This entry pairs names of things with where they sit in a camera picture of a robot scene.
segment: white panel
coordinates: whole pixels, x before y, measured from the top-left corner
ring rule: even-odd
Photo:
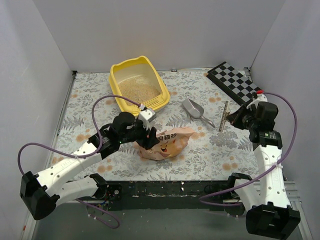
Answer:
[[[70,68],[251,66],[285,0],[33,0]]]
[[[296,110],[298,132],[284,172],[297,184],[314,239],[320,239],[320,2],[286,0],[252,66],[254,83],[286,97]],[[293,131],[290,109],[279,107],[276,129],[287,148]]]
[[[52,143],[71,71],[32,0],[0,1],[0,239],[16,240],[27,207],[19,197],[19,148]],[[48,151],[22,153],[27,171],[43,169]]]

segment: cat litter bag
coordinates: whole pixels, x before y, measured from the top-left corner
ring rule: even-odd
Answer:
[[[151,160],[163,160],[177,156],[188,145],[189,138],[194,134],[194,130],[190,127],[178,127],[157,134],[159,143],[153,148],[145,150],[136,142],[134,147],[139,150],[141,157]]]

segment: floral tablecloth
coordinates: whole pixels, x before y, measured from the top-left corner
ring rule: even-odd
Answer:
[[[229,110],[236,111],[235,103],[220,88],[204,76],[204,71],[159,72],[171,99],[157,113],[151,123],[158,131],[176,127],[191,127],[195,130],[188,146],[177,157],[162,161],[141,158],[132,143],[100,163],[92,165],[75,176],[75,180],[99,173],[106,180],[154,181],[154,180],[226,180],[232,172],[258,175],[258,166],[249,141],[249,132],[239,130],[229,123],[223,132],[218,132],[225,102]],[[72,153],[96,133],[91,119],[93,103],[104,95],[111,94],[109,73],[78,73],[67,105],[64,121],[59,131],[56,148]],[[181,105],[190,98],[204,108],[204,116],[217,126],[216,129],[201,119],[191,119]],[[98,126],[111,123],[120,113],[114,99],[103,100],[95,110]],[[53,154],[50,164],[63,157]]]

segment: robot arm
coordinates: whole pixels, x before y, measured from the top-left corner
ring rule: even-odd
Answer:
[[[150,128],[149,124],[155,117],[155,112],[147,108],[139,113],[137,119],[129,112],[121,112],[114,118],[113,123],[104,125],[99,130],[103,144],[96,154],[85,158],[76,157],[88,155],[97,150],[100,144],[98,133],[91,136],[73,153],[75,158],[65,158],[36,174],[31,171],[24,174],[21,179],[20,197],[33,218],[43,219],[56,206],[80,197],[91,196],[101,199],[105,196],[112,186],[109,186],[97,173],[81,180],[68,181],[87,167],[118,151],[121,144],[136,141],[148,150],[159,143],[156,129]]]
[[[249,130],[260,175],[275,166],[275,169],[260,179],[260,195],[253,184],[235,190],[247,211],[247,231],[254,235],[287,239],[299,224],[300,213],[291,208],[282,165],[277,164],[283,147],[281,135],[274,130],[277,114],[277,106],[269,103],[263,91],[259,91],[250,104],[241,106],[227,120],[238,129]],[[232,174],[235,187],[252,180],[243,175]]]

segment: black and white checkerboard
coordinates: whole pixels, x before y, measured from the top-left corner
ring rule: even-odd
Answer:
[[[208,71],[207,77],[240,105],[251,101],[252,93],[261,90],[226,62]]]

